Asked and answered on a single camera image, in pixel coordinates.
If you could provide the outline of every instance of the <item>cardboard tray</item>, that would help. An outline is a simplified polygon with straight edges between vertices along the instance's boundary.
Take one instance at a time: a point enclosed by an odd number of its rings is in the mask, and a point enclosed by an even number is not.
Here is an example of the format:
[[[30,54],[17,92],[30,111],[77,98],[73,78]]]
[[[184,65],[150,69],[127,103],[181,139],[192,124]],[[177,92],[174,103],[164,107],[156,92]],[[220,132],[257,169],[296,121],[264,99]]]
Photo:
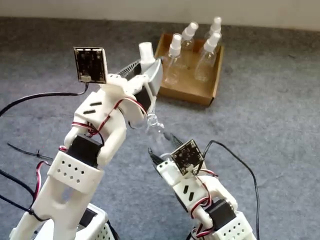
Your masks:
[[[172,37],[172,34],[162,34],[155,52],[157,58],[164,56],[168,52]],[[169,85],[162,81],[159,90],[160,95],[205,106],[209,106],[212,103],[217,94],[224,47],[221,46],[217,52],[216,61],[211,70],[212,81],[201,82],[194,78],[194,72],[200,58],[199,51],[204,43],[204,39],[195,39],[190,67],[181,70],[180,80],[177,84]]]

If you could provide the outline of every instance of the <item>wire bundle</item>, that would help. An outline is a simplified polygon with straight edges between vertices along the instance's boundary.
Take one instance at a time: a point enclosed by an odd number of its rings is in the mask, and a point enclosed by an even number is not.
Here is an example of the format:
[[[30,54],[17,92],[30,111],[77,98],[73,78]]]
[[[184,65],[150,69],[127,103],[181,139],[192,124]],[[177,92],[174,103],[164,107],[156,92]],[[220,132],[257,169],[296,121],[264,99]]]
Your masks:
[[[85,129],[88,129],[88,133],[89,133],[89,137],[93,137],[94,135],[99,135],[100,136],[100,139],[101,139],[101,142],[102,142],[102,145],[105,145],[105,141],[104,141],[104,138],[103,136],[101,135],[100,131],[102,130],[102,128],[104,127],[104,125],[107,123],[107,121],[111,118],[111,113],[117,109],[119,107],[119,105],[124,101],[124,100],[127,100],[127,101],[130,101],[132,103],[134,103],[135,105],[137,105],[140,110],[142,111],[143,115],[146,117],[147,116],[147,112],[146,110],[144,109],[144,107],[141,105],[140,102],[138,102],[137,100],[135,99],[132,99],[132,98],[129,98],[129,97],[124,97],[122,99],[120,99],[114,106],[113,108],[111,109],[111,111],[107,114],[107,116],[105,117],[105,119],[102,121],[102,123],[100,123],[99,127],[98,128],[95,128],[95,126],[91,123],[91,122],[87,122],[87,123],[81,123],[81,122],[72,122],[72,126],[78,126],[78,127],[82,127],[82,128],[85,128]],[[68,149],[65,147],[65,146],[60,146],[59,147],[59,150],[60,151],[63,151],[63,152],[66,152]]]

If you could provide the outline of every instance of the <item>robotic arm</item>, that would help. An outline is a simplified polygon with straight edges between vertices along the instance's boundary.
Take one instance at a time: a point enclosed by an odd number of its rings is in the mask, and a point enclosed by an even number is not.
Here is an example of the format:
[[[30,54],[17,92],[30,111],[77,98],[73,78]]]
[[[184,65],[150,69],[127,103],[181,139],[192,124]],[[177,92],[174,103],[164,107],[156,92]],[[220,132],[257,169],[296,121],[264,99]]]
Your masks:
[[[100,89],[75,111],[72,128],[31,206],[34,215],[24,213],[11,231],[11,240],[31,239],[44,221],[36,240],[116,239],[108,215],[90,201],[103,177],[103,167],[126,138],[126,121],[137,124],[153,109],[162,63],[154,59],[142,64],[141,59],[119,74],[108,74],[103,48],[75,47],[74,53],[80,82],[100,84]],[[97,134],[102,143],[91,139]]]
[[[195,141],[175,142],[179,143],[178,148],[165,158],[154,155],[152,149],[149,153],[155,169],[198,223],[190,239],[256,240],[246,217],[237,210],[236,199],[220,183],[218,176],[203,165],[199,169],[204,158]]]

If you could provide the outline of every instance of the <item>black cable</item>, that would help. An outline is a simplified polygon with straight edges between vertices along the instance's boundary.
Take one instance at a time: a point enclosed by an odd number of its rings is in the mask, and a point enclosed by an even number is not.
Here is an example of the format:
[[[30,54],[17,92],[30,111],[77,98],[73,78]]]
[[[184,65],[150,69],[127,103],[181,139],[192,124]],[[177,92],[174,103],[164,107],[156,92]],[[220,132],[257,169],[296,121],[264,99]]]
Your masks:
[[[14,107],[15,105],[18,105],[20,103],[23,103],[25,101],[31,100],[31,99],[38,99],[38,98],[43,98],[43,97],[57,97],[57,96],[80,96],[84,94],[88,90],[88,83],[85,83],[85,88],[84,91],[79,92],[79,93],[74,93],[74,92],[43,92],[43,93],[37,93],[29,96],[24,96],[16,101],[11,102],[7,106],[5,106],[1,111],[0,111],[0,117],[5,114],[6,111]]]
[[[32,208],[27,209],[26,207],[21,206],[20,204],[15,203],[14,201],[11,201],[10,199],[8,199],[8,198],[6,198],[6,197],[4,197],[2,195],[0,195],[0,199],[6,201],[7,203],[15,206],[18,209],[21,209],[21,210],[23,210],[25,212],[28,212],[30,215],[34,216],[39,222],[44,222],[44,221],[48,220],[48,219],[41,219],[40,217],[38,217],[37,214],[35,213],[35,211]]]
[[[189,235],[186,237],[185,240],[190,240],[190,239],[195,239],[195,238],[192,236],[191,232],[189,233]]]
[[[36,151],[36,153],[33,153],[33,152],[30,152],[30,151],[26,151],[26,150],[23,150],[21,148],[18,148],[17,146],[14,146],[9,142],[7,142],[6,144],[8,146],[10,146],[11,148],[13,148],[14,150],[17,150],[20,153],[31,155],[31,156],[35,156],[35,157],[40,158],[40,159],[51,160],[51,161],[54,160],[52,157],[41,155],[39,149]]]
[[[6,198],[6,197],[4,197],[4,196],[2,196],[2,195],[0,195],[0,199],[6,201],[7,203],[15,206],[15,207],[18,208],[18,209],[21,209],[21,210],[23,210],[23,211],[25,211],[25,212],[28,212],[28,209],[25,208],[24,206],[21,206],[21,205],[15,203],[14,201],[11,201],[10,199],[8,199],[8,198]]]
[[[0,174],[2,176],[6,177],[7,179],[10,179],[11,181],[14,181],[16,184],[19,184],[21,187],[23,187],[25,190],[27,190],[33,198],[35,198],[34,191],[27,184],[25,184],[23,181],[17,179],[16,177],[12,176],[9,173],[6,173],[5,171],[2,171],[1,169],[0,169]]]
[[[0,111],[0,117],[2,117],[2,115],[5,114],[12,107],[14,107],[14,106],[16,106],[16,105],[18,105],[20,103],[23,103],[25,101],[28,101],[28,100],[38,99],[38,98],[43,98],[43,97],[53,97],[53,96],[80,96],[80,95],[84,94],[88,90],[89,84],[85,83],[84,86],[85,86],[84,91],[79,92],[79,93],[73,93],[73,92],[43,92],[43,93],[33,94],[33,95],[29,95],[29,96],[24,96],[24,97],[22,97],[22,98],[20,98],[20,99],[18,99],[16,101],[11,102],[7,106],[5,106]],[[27,151],[21,150],[21,149],[19,149],[17,147],[14,147],[13,145],[10,145],[10,144],[8,144],[8,145],[11,146],[12,148],[18,150],[18,151],[20,150],[20,152],[22,152],[22,153],[29,154],[29,152],[27,152]],[[6,173],[5,171],[2,171],[1,169],[0,169],[0,175],[6,177],[7,179],[10,179],[10,180],[14,181],[15,183],[19,184],[21,187],[25,188],[32,196],[32,199],[33,199],[32,200],[32,204],[34,203],[35,197],[36,197],[35,193],[33,192],[33,190],[27,184],[25,184],[21,180],[17,179],[16,177],[10,175],[9,173]],[[39,218],[31,208],[30,209],[26,209],[25,207],[15,203],[14,201],[11,201],[10,199],[8,199],[8,198],[6,198],[6,197],[4,197],[2,195],[0,195],[0,199],[6,201],[7,203],[9,203],[9,204],[11,204],[11,205],[13,205],[13,206],[25,211],[25,212],[28,212],[29,214],[33,215],[38,221],[41,221],[41,222],[45,221],[45,220]]]
[[[207,144],[207,146],[205,147],[204,151],[203,151],[203,157],[206,157],[206,154],[211,146],[211,144],[218,144],[220,146],[222,146],[224,149],[226,149],[235,159],[237,159],[240,163],[242,163],[246,169],[249,170],[250,174],[252,175],[253,178],[253,183],[254,183],[254,190],[255,190],[255,197],[256,197],[256,239],[260,240],[260,230],[259,230],[259,220],[260,220],[260,198],[259,198],[259,192],[258,192],[258,184],[257,184],[257,179],[256,176],[254,174],[254,172],[251,170],[251,168],[243,161],[240,159],[240,157],[238,157],[237,155],[235,155],[227,146],[225,146],[223,143],[218,142],[216,140],[211,140],[209,141],[209,143]]]
[[[106,223],[109,225],[109,228],[110,228],[110,230],[112,232],[112,235],[115,238],[115,240],[120,240],[120,237],[119,237],[118,233],[116,232],[114,227],[111,225],[110,221],[108,220]]]

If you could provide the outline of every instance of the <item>bottle neck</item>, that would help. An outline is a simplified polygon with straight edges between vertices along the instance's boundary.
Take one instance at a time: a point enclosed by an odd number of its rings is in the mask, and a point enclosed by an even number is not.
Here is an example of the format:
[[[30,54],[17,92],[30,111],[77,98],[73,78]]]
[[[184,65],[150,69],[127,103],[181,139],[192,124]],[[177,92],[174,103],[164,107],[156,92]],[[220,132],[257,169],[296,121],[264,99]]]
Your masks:
[[[157,118],[157,116],[156,116],[156,114],[153,112],[151,112],[151,113],[149,113],[148,115],[147,115],[147,124],[149,125],[149,126],[154,126],[154,125],[156,125],[158,123],[158,118]]]

